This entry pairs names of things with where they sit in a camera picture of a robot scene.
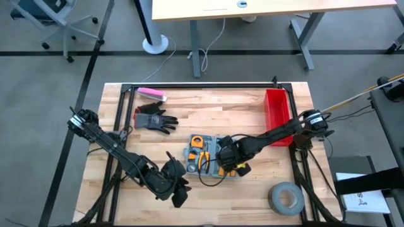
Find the floor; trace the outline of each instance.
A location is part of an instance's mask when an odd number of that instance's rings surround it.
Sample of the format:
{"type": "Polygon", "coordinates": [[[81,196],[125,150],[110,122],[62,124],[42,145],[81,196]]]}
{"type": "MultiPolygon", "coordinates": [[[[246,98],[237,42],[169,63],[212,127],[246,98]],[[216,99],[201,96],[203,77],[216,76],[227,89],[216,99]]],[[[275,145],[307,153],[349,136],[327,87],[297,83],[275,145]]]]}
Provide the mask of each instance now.
{"type": "MultiPolygon", "coordinates": [[[[399,0],[404,10],[404,0],[399,0]]],[[[91,14],[100,23],[83,28],[97,33],[109,0],[79,1],[70,20],[91,14]]],[[[161,65],[166,55],[91,56],[95,41],[78,37],[71,45],[75,62],[46,56],[38,40],[44,35],[25,20],[13,21],[7,1],[0,1],[0,226],[16,226],[10,219],[36,226],[45,204],[71,116],[85,76],[91,76],[84,107],[96,110],[106,82],[140,82],[161,65]]],[[[213,50],[296,50],[288,27],[295,16],[259,17],[251,24],[239,18],[227,20],[223,36],[213,50]]],[[[305,19],[298,18],[303,25],[305,19]]],[[[178,50],[189,50],[189,26],[184,22],[162,22],[160,31],[173,38],[178,50]]],[[[206,47],[219,33],[222,20],[199,22],[201,46],[206,47]]],[[[175,55],[150,82],[184,81],[307,81],[315,107],[324,109],[375,84],[381,76],[404,72],[404,55],[382,55],[345,50],[384,50],[402,32],[403,26],[391,8],[326,13],[309,46],[330,50],[313,56],[316,69],[305,72],[300,55],[211,55],[201,79],[192,76],[186,55],[175,55]]],[[[105,31],[101,51],[142,51],[141,24],[131,0],[117,0],[105,31]]],[[[61,43],[49,42],[60,51],[61,43]]],[[[334,112],[349,114],[369,102],[367,97],[334,112]]],[[[371,155],[376,170],[395,166],[395,160],[375,113],[331,124],[333,156],[371,155]]],[[[331,155],[331,148],[325,143],[331,155]]],[[[51,226],[70,223],[80,187],[88,144],[75,137],[61,189],[50,219],[51,226]]],[[[383,225],[379,216],[348,215],[350,223],[383,225]]],[[[403,223],[397,215],[397,226],[403,223]]]]}

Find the pliers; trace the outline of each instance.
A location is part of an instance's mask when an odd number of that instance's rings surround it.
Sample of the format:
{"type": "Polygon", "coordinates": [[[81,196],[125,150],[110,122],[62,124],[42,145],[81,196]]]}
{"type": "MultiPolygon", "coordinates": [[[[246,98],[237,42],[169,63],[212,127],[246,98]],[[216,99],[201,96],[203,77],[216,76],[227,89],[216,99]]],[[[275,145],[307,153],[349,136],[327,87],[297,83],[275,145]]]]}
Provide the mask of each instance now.
{"type": "Polygon", "coordinates": [[[198,170],[201,171],[202,169],[202,165],[204,162],[202,162],[203,160],[206,160],[205,163],[205,173],[207,174],[209,172],[209,152],[207,151],[201,151],[199,154],[199,160],[198,160],[198,170]]]}

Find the red bin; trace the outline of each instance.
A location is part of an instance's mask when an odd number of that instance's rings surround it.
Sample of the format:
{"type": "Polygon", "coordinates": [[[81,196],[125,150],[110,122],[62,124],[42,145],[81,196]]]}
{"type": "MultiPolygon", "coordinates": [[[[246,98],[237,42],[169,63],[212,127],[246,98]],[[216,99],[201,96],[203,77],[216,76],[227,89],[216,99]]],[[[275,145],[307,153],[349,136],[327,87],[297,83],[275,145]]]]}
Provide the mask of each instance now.
{"type": "MultiPolygon", "coordinates": [[[[290,120],[289,105],[286,91],[283,89],[267,89],[265,93],[265,121],[266,130],[272,130],[290,120]]],[[[271,146],[289,146],[292,136],[281,139],[271,146]]]]}

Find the wooden workbench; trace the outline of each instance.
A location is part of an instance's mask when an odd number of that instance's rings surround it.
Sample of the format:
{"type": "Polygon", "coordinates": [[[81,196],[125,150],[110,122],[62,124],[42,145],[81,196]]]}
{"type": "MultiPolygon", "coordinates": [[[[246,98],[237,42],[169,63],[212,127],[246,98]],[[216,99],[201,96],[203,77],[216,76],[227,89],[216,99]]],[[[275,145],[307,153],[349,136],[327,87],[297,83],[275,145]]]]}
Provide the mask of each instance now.
{"type": "Polygon", "coordinates": [[[247,7],[237,6],[239,0],[153,0],[153,20],[201,20],[239,16],[275,16],[348,9],[380,8],[396,5],[395,0],[246,0],[247,7]]]}
{"type": "MultiPolygon", "coordinates": [[[[313,108],[307,83],[292,83],[297,111],[313,108]]],[[[111,131],[114,125],[121,84],[105,84],[98,115],[100,126],[111,131]]],[[[168,101],[163,105],[165,115],[179,118],[175,132],[166,136],[147,129],[134,130],[128,137],[126,149],[143,154],[159,167],[168,160],[165,151],[185,162],[183,149],[192,133],[207,135],[251,134],[266,131],[264,120],[264,88],[198,88],[165,90],[168,101]]],[[[129,95],[123,113],[126,113],[129,95]]],[[[152,100],[136,95],[134,107],[152,100]]],[[[125,114],[122,115],[121,128],[125,114]]],[[[313,142],[312,152],[332,182],[323,144],[313,142]]],[[[105,151],[96,151],[87,158],[74,221],[83,217],[99,196],[107,162],[105,151]]],[[[341,216],[337,200],[327,188],[320,171],[308,159],[314,190],[324,205],[337,218],[341,216]]],[[[205,187],[197,176],[186,175],[192,190],[181,208],[174,208],[171,200],[156,201],[146,188],[128,180],[121,184],[117,204],[116,225],[202,225],[202,224],[301,224],[300,216],[281,216],[273,212],[267,202],[269,189],[280,182],[293,182],[290,156],[286,147],[265,147],[248,162],[252,172],[243,178],[224,180],[217,187],[205,187]]],[[[206,179],[215,183],[217,178],[206,179]]],[[[311,219],[306,196],[306,209],[311,219]]]]}

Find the chair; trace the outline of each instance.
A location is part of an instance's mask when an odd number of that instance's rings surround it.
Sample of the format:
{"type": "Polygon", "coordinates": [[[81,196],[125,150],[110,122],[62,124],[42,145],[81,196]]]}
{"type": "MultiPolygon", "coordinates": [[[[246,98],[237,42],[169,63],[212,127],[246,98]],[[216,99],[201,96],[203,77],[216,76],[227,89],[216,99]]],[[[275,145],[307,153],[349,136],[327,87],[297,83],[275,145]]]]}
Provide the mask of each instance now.
{"type": "Polygon", "coordinates": [[[18,18],[26,18],[31,21],[37,28],[42,31],[46,30],[46,26],[56,25],[59,27],[54,33],[42,39],[42,47],[49,49],[46,41],[50,38],[62,35],[63,38],[63,56],[72,63],[74,59],[68,54],[69,39],[76,40],[75,34],[82,34],[87,37],[96,39],[100,45],[104,44],[98,36],[85,32],[75,26],[83,23],[86,20],[92,19],[94,24],[98,23],[98,19],[93,16],[85,16],[75,22],[67,22],[65,18],[76,6],[77,0],[9,0],[14,10],[11,12],[11,17],[15,20],[18,18]]]}

